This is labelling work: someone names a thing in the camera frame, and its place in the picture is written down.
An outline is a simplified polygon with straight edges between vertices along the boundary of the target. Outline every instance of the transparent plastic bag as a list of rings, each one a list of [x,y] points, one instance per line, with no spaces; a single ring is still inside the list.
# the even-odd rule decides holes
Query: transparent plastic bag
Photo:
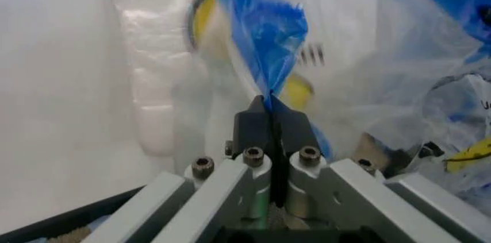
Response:
[[[466,100],[473,101],[475,110],[459,113],[473,114],[470,112],[479,110],[482,96],[467,87],[461,88],[461,95],[450,97],[438,94],[440,90],[435,87],[448,82],[443,78],[455,80],[476,72],[481,77],[488,75],[486,43],[491,27],[477,16],[489,2],[380,0],[377,52],[340,73],[328,86],[321,103],[332,106],[326,108],[329,112],[324,123],[341,115],[341,119],[391,149],[408,150],[426,141],[438,141],[451,146],[450,151],[458,151],[469,143],[448,133],[442,135],[436,126],[451,126],[460,129],[460,135],[482,139],[485,129],[474,133],[457,121],[447,121],[446,114],[448,102],[460,104]],[[332,137],[338,136],[329,134],[329,139]]]

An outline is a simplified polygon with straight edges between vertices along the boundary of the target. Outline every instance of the crumpled plastic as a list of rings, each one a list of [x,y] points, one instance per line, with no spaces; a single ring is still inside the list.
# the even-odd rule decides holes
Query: crumpled plastic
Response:
[[[472,87],[460,95],[437,88],[472,74],[487,84],[489,5],[491,0],[381,0],[378,51],[354,71],[359,89],[347,91],[348,111],[365,114],[354,116],[357,126],[392,149],[433,141],[458,152],[469,145],[463,138],[483,139],[488,128],[475,132],[461,125],[467,113],[479,111],[482,96]],[[466,106],[449,112],[456,104]],[[484,123],[483,111],[480,118]],[[435,125],[466,136],[450,137]]]
[[[271,107],[308,31],[304,11],[284,0],[220,0],[231,20],[232,38]]]

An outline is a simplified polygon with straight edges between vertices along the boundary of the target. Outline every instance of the screw head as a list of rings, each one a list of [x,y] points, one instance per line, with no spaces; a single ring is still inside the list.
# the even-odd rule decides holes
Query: screw head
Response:
[[[232,141],[225,142],[225,156],[232,157],[232,146],[233,146]]]
[[[242,160],[250,167],[260,167],[264,161],[264,151],[259,147],[246,148],[242,153]]]
[[[315,167],[320,162],[320,151],[313,146],[304,146],[300,149],[300,163],[306,167]]]
[[[215,169],[215,163],[213,159],[207,156],[198,157],[191,164],[191,170],[193,171],[193,176],[197,179],[205,180],[213,173]]]

